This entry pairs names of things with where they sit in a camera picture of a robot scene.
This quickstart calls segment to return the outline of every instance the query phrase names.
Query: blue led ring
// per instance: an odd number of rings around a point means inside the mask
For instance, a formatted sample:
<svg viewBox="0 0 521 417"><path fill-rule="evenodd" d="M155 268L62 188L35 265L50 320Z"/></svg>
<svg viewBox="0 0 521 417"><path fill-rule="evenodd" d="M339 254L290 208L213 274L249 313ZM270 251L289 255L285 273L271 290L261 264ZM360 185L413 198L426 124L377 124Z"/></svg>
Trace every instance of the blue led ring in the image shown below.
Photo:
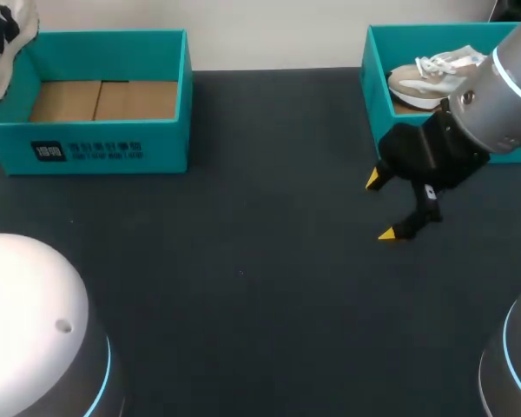
<svg viewBox="0 0 521 417"><path fill-rule="evenodd" d="M510 372L511 372L511 376L513 376L513 380L515 380L516 384L518 384L518 387L521 390L521 380L519 379L518 375L515 373L515 369L513 368L513 365L511 364L510 354L508 354L508 352L507 352L507 340L506 340L507 322L510 319L510 314L514 307L515 307L515 303L513 303L513 305L510 308L510 312L507 314L507 317L505 317L504 333L503 333L504 354L505 354L505 360L507 362L507 367L510 369Z"/></svg>
<svg viewBox="0 0 521 417"><path fill-rule="evenodd" d="M91 404L89 411L87 411L87 413L85 413L83 417L90 417L90 415L95 411L96 406L98 406L98 403L100 402L102 395L104 394L106 385L108 384L108 378L110 377L110 367L112 365L112 350L110 349L110 341L108 337L106 338L106 343L108 345L108 363L106 364L106 374L104 375L104 381L102 382L101 389L98 391L98 395Z"/></svg>
<svg viewBox="0 0 521 417"><path fill-rule="evenodd" d="M517 84L513 82L510 75L507 73L507 71L502 66L502 63L498 59L498 48L496 48L492 52L492 60L494 62L494 65L496 65L496 69L498 70L499 75L501 75L502 78L504 78L505 83L510 87L510 89L512 89L515 92L515 94L521 97L521 89L518 87Z"/></svg>

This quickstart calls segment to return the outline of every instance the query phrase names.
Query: white wall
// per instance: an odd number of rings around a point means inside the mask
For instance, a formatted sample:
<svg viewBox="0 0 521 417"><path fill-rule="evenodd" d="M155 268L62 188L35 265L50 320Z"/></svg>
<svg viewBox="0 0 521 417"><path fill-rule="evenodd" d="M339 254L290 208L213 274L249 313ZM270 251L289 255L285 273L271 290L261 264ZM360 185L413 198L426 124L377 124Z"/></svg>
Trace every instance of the white wall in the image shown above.
<svg viewBox="0 0 521 417"><path fill-rule="evenodd" d="M371 23L485 20L494 0L37 0L48 30L185 28L195 70L359 65Z"/></svg>

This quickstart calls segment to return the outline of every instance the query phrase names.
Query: sneaker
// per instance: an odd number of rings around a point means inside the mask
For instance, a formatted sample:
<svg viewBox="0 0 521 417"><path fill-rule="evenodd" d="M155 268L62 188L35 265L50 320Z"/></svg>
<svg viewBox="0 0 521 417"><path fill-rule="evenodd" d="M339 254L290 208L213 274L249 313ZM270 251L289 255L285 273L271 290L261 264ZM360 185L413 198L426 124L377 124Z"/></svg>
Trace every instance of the sneaker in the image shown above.
<svg viewBox="0 0 521 417"><path fill-rule="evenodd" d="M486 59L471 46L432 58L416 58L415 64L396 68L388 87L401 102L430 110L440 104Z"/></svg>
<svg viewBox="0 0 521 417"><path fill-rule="evenodd" d="M37 32L35 0L0 0L0 100L10 86L14 59Z"/></svg>

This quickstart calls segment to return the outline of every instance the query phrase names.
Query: dark gray table surface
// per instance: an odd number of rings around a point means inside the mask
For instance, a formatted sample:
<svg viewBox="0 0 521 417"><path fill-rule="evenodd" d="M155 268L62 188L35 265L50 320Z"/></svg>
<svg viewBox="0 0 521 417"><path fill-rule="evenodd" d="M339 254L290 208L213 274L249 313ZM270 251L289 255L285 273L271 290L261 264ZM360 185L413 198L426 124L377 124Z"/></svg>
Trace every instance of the dark gray table surface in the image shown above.
<svg viewBox="0 0 521 417"><path fill-rule="evenodd" d="M365 192L356 69L197 73L186 175L4 177L0 232L79 269L131 415L480 416L482 348L521 290L521 165L483 169L412 243Z"/></svg>

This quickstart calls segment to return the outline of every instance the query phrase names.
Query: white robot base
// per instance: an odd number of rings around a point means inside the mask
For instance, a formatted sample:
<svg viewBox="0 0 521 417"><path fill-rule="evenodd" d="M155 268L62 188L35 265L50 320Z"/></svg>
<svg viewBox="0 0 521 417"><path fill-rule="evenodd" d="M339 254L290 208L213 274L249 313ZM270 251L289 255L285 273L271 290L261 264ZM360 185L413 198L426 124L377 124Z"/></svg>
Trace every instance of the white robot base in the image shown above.
<svg viewBox="0 0 521 417"><path fill-rule="evenodd" d="M39 241L0 235L0 417L121 417L124 403L77 271Z"/></svg>

